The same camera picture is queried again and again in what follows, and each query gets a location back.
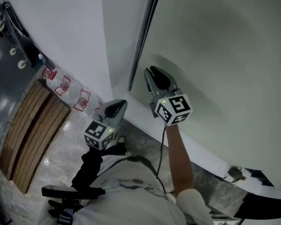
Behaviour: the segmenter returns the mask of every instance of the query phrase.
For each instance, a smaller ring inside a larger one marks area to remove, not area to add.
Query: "person's right arm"
[[[177,196],[180,192],[193,188],[192,164],[183,144],[178,125],[166,127],[166,132],[169,143],[170,172],[175,196]]]

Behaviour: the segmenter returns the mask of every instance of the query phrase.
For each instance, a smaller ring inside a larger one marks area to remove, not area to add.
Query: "person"
[[[77,175],[76,180],[73,180],[73,184],[91,177],[92,181],[88,180],[88,183],[91,182],[90,186],[104,189],[105,194],[90,200],[84,208],[74,213],[73,224],[214,224],[202,196],[193,188],[192,164],[178,126],[166,127],[166,134],[176,203],[165,194],[163,185],[148,160],[125,155],[125,139],[120,137],[114,148],[106,150],[114,151],[103,154],[100,158],[99,172],[95,176],[87,176],[85,172],[91,174],[91,171],[95,171],[96,166],[90,168],[89,163],[98,164],[98,159],[84,158],[87,163],[81,169],[80,176]]]

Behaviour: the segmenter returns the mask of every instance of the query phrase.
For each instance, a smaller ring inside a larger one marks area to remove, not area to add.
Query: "black cable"
[[[163,158],[163,141],[164,141],[164,134],[165,134],[165,126],[163,129],[163,139],[161,141],[161,146],[160,146],[160,159],[159,159],[159,165],[158,165],[158,169],[157,169],[157,175],[156,175],[156,179],[158,179],[158,174],[159,174],[159,170],[160,170],[160,166],[161,166],[161,160]]]

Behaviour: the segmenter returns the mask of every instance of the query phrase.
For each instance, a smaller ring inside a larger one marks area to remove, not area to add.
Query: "gray floor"
[[[160,142],[150,137],[128,121],[124,120],[121,134],[126,138],[126,147],[132,155],[142,155],[158,168],[160,159]],[[234,216],[247,194],[246,191],[232,184],[220,181],[212,173],[192,163],[194,173],[194,186],[213,211]],[[159,177],[166,192],[172,192],[174,187],[171,180],[169,151],[163,146],[163,158]]]
[[[8,40],[0,37],[0,140],[13,108],[40,67],[20,70],[17,64],[22,57],[19,53],[10,56],[11,48]]]

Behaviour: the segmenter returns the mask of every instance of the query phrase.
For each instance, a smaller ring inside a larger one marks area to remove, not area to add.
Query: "wooden plank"
[[[24,180],[26,178],[26,174],[28,172],[29,166],[32,163],[32,160],[35,156],[35,154],[37,153],[37,150],[40,146],[40,144],[42,143],[44,137],[46,136],[47,132],[49,131],[51,125],[53,124],[53,122],[55,121],[55,119],[57,118],[57,116],[59,115],[59,113],[61,112],[61,110],[64,108],[64,105],[62,103],[60,103],[59,101],[59,105],[57,106],[57,108],[55,109],[55,111],[46,117],[49,117],[48,120],[43,121],[42,124],[40,125],[40,128],[38,129],[38,131],[35,134],[35,138],[32,139],[33,141],[33,148],[31,150],[30,154],[27,154],[25,156],[25,158],[23,159],[23,163],[25,164],[25,167],[22,171],[21,177],[19,179],[19,183],[17,184],[17,187],[19,188],[19,190],[22,190],[22,186],[24,183]]]
[[[27,109],[29,108],[29,105],[34,100],[35,96],[38,94],[38,92],[41,90],[41,88],[42,88],[41,83],[36,82],[36,88],[27,95],[27,100],[25,100],[25,104],[22,104],[20,106],[21,111],[20,111],[19,117],[17,118],[17,120],[14,120],[14,122],[13,122],[14,128],[11,130],[11,135],[9,137],[9,140],[7,141],[4,157],[1,157],[2,162],[1,162],[0,168],[3,172],[3,174],[5,174],[5,175],[7,174],[7,169],[8,169],[8,165],[9,165],[10,149],[12,146],[12,142],[15,138],[15,134],[17,133],[17,131],[19,129],[19,125],[22,121],[22,117],[26,113]]]
[[[18,163],[15,168],[15,174],[13,176],[13,181],[16,186],[18,186],[19,181],[22,176],[22,172],[25,168],[25,165],[27,163],[28,157],[30,156],[30,153],[41,133],[41,131],[44,129],[44,126],[48,122],[49,118],[52,116],[53,112],[57,108],[57,106],[60,104],[60,101],[58,98],[53,96],[44,110],[42,111],[41,115],[36,121],[35,126],[33,127],[31,133],[29,134],[26,143],[24,144],[23,150],[20,154]]]
[[[36,172],[39,163],[41,162],[48,146],[50,145],[52,138],[58,131],[59,127],[62,125],[62,123],[65,120],[68,113],[69,113],[69,109],[66,106],[64,106],[62,108],[61,112],[58,114],[57,118],[54,120],[53,124],[50,126],[46,136],[44,137],[44,139],[42,140],[42,143],[40,144],[39,148],[37,149],[37,152],[32,160],[32,163],[29,165],[29,169],[28,169],[28,172],[26,174],[26,177],[25,177],[22,189],[21,189],[21,191],[24,194],[28,192],[33,175]]]
[[[15,114],[15,117],[13,119],[13,121],[17,121],[19,116],[21,115],[22,113],[22,110],[23,110],[23,107],[24,105],[27,103],[28,99],[30,98],[30,96],[32,95],[32,93],[35,91],[35,89],[37,88],[37,85],[38,85],[38,81],[36,81],[33,86],[31,87],[31,89],[29,90],[29,92],[26,94],[24,100],[22,101],[22,104],[21,106],[18,108],[18,111],[16,112]],[[7,149],[8,149],[8,144],[9,144],[9,141],[11,139],[11,136],[12,136],[12,133],[13,133],[13,129],[16,129],[16,127],[14,126],[15,124],[12,123],[11,126],[9,127],[9,130],[8,130],[8,134],[7,134],[7,137],[5,139],[5,142],[4,142],[4,145],[3,145],[3,148],[2,148],[2,152],[1,152],[1,155],[0,155],[0,169],[3,170],[3,167],[4,167],[4,163],[5,163],[5,156],[7,154]]]
[[[38,93],[38,95],[35,97],[34,101],[31,103],[27,113],[25,114],[25,116],[22,120],[22,123],[20,124],[20,127],[22,126],[22,130],[21,131],[18,130],[19,131],[18,137],[16,139],[14,139],[15,144],[13,146],[12,154],[11,154],[11,157],[10,157],[10,160],[9,160],[9,166],[8,166],[8,169],[7,169],[6,178],[8,180],[11,180],[12,177],[13,177],[13,172],[15,171],[15,165],[17,163],[16,158],[22,150],[21,145],[22,145],[23,138],[26,135],[26,132],[31,125],[31,122],[35,118],[35,116],[36,116],[38,110],[40,109],[41,105],[44,103],[44,101],[49,96],[51,96],[50,92],[45,87],[42,87],[40,92]]]

